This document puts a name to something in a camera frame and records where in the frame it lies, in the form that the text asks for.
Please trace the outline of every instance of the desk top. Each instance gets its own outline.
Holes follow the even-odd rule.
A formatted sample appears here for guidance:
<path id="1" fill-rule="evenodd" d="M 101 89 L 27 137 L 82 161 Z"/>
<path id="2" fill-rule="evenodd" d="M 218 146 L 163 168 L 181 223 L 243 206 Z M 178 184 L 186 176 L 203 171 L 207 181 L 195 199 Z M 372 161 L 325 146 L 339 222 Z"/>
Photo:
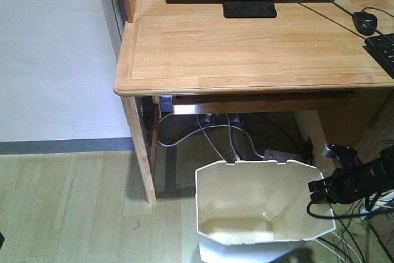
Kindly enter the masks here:
<path id="1" fill-rule="evenodd" d="M 366 6 L 394 11 L 394 0 L 336 1 L 352 12 Z M 227 19 L 215 0 L 177 2 L 137 0 L 134 22 L 124 29 L 117 94 L 394 87 L 363 49 L 352 18 L 331 3 L 275 0 L 277 18 Z M 380 31 L 394 32 L 394 19 L 372 13 Z"/>

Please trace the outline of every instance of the keyboard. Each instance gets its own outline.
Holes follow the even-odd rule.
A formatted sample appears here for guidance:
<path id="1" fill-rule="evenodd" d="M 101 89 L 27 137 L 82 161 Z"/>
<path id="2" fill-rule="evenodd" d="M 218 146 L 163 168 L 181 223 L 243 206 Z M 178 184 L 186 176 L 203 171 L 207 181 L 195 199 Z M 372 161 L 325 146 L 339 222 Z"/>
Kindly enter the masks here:
<path id="1" fill-rule="evenodd" d="M 365 39 L 366 50 L 387 74 L 394 78 L 394 33 L 385 35 L 393 42 L 381 35 L 371 36 Z"/>

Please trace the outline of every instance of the black cable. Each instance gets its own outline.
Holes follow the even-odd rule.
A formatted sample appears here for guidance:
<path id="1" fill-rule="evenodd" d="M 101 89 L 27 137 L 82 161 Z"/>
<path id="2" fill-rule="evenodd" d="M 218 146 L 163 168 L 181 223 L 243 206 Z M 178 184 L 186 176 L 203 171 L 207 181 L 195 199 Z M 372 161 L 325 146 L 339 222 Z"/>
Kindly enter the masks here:
<path id="1" fill-rule="evenodd" d="M 264 119 L 265 121 L 269 122 L 270 124 L 276 126 L 286 137 L 287 139 L 291 142 L 291 144 L 293 144 L 293 146 L 297 149 L 297 151 L 301 154 L 301 149 L 298 147 L 297 143 L 293 140 L 293 138 L 276 122 L 266 118 L 265 116 L 257 113 L 257 112 L 253 112 L 253 114 L 257 115 L 258 117 Z"/>
<path id="2" fill-rule="evenodd" d="M 333 215 L 333 216 L 323 216 L 323 215 L 319 215 L 319 214 L 315 214 L 313 212 L 310 211 L 311 206 L 313 205 L 313 203 L 310 201 L 308 206 L 307 206 L 307 213 L 309 216 L 312 216 L 314 218 L 317 219 L 323 219 L 323 220 L 339 220 L 339 219 L 348 219 L 348 218 L 359 218 L 359 217 L 373 217 L 376 215 L 380 215 L 380 214 L 389 214 L 394 212 L 394 209 L 389 209 L 386 211 L 380 211 L 379 209 L 376 209 L 375 211 L 372 212 L 366 212 L 366 213 L 362 213 L 362 214 L 350 214 L 350 215 Z"/>
<path id="3" fill-rule="evenodd" d="M 360 199 L 360 200 L 358 201 L 358 203 L 355 204 L 354 206 L 351 206 L 351 207 L 349 208 L 349 210 L 345 212 L 345 214 L 347 214 L 352 208 L 353 208 L 353 209 L 352 209 L 352 214 L 354 214 L 356 208 L 359 206 L 359 204 L 361 204 L 361 202 L 362 202 L 362 199 Z M 364 258 L 364 255 L 363 255 L 363 253 L 361 252 L 360 246 L 358 245 L 358 243 L 356 242 L 354 236 L 352 235 L 352 233 L 351 233 L 351 232 L 349 231 L 349 229 L 348 229 L 349 226 L 350 226 L 350 223 L 352 222 L 352 218 L 349 219 L 349 222 L 348 222 L 347 225 L 345 225 L 345 222 L 343 221 L 343 219 L 339 219 L 339 222 L 342 224 L 342 229 L 341 229 L 341 234 L 340 234 L 340 236 L 342 237 L 343 240 L 345 240 L 344 233 L 345 233 L 345 232 L 348 233 L 348 235 L 350 236 L 350 238 L 353 240 L 353 242 L 354 242 L 354 244 L 355 244 L 355 246 L 356 246 L 356 248 L 357 248 L 359 254 L 361 255 L 361 258 L 362 258 L 363 263 L 366 263 L 365 258 Z"/>
<path id="4" fill-rule="evenodd" d="M 374 10 L 378 10 L 379 12 L 384 12 L 385 14 L 388 14 L 389 16 L 391 16 L 391 18 L 394 18 L 394 15 L 392 15 L 391 13 L 389 13 L 389 12 L 386 12 L 385 10 L 383 10 L 383 9 L 378 9 L 378 8 L 376 8 L 376 7 L 373 7 L 373 6 L 367 6 L 367 7 L 364 7 L 361 11 L 363 12 L 364 10 L 367 10 L 367 9 L 374 9 Z"/>
<path id="5" fill-rule="evenodd" d="M 349 260 L 350 263 L 354 263 L 353 259 L 348 254 L 346 254 L 344 250 L 342 250 L 340 247 L 338 247 L 334 243 L 331 243 L 330 241 L 326 240 L 323 237 L 318 237 L 318 240 L 321 240 L 321 241 L 325 242 L 326 244 L 332 246 L 336 251 L 342 253 L 345 256 L 345 258 Z"/>
<path id="6" fill-rule="evenodd" d="M 339 219 L 339 222 L 342 224 L 343 227 L 345 227 L 345 223 L 343 222 L 342 219 Z M 355 237 L 353 236 L 353 234 L 348 229 L 349 225 L 350 225 L 350 223 L 345 227 L 345 232 L 347 232 L 348 236 L 350 237 L 350 239 L 352 239 L 353 243 L 355 244 L 355 246 L 357 248 L 357 251 L 358 251 L 358 253 L 361 256 L 361 260 L 363 261 L 363 263 L 366 263 L 365 257 L 363 255 L 363 252 L 361 251 L 360 246 L 358 245 L 358 243 L 357 243 Z"/>
<path id="7" fill-rule="evenodd" d="M 369 202 L 369 197 L 365 198 L 365 210 L 366 211 L 370 212 L 372 210 L 372 208 L 376 204 L 376 201 L 380 198 L 382 193 L 383 193 L 383 191 L 377 192 L 371 202 Z"/>
<path id="8" fill-rule="evenodd" d="M 354 13 L 350 12 L 349 10 L 347 10 L 346 8 L 344 8 L 343 6 L 339 5 L 338 3 L 336 3 L 334 0 L 328 0 L 329 2 L 331 2 L 333 5 L 335 5 L 336 7 L 338 7 L 340 10 L 344 11 L 346 14 L 352 16 L 353 18 L 355 18 L 357 21 L 361 22 L 362 24 L 366 25 L 368 28 L 373 29 L 376 33 L 380 34 L 381 37 L 383 37 L 384 39 L 386 39 L 389 42 L 394 42 L 392 41 L 390 38 L 388 38 L 383 32 L 379 31 L 378 29 L 372 27 L 370 24 L 368 24 L 367 22 L 363 21 L 362 19 L 360 19 L 359 17 L 357 17 Z"/>

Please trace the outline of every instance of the black stand base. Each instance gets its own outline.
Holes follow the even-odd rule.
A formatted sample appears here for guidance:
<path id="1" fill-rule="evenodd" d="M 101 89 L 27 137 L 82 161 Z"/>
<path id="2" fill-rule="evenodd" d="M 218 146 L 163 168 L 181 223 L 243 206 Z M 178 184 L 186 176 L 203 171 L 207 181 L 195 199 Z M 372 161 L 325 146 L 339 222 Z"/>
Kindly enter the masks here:
<path id="1" fill-rule="evenodd" d="M 222 0 L 225 18 L 275 18 L 273 0 Z"/>

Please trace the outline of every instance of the desk leg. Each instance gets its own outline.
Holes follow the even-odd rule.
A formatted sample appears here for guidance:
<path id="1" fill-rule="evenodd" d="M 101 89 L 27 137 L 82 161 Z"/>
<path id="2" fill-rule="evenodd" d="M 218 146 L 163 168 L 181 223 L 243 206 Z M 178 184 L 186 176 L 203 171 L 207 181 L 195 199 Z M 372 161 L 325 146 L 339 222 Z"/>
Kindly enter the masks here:
<path id="1" fill-rule="evenodd" d="M 129 124 L 132 139 L 137 154 L 138 164 L 142 175 L 143 184 L 147 192 L 150 203 L 156 202 L 155 186 L 153 185 L 152 173 L 150 170 L 150 159 L 147 150 L 147 138 L 142 120 L 141 98 L 122 96 L 123 109 Z"/>

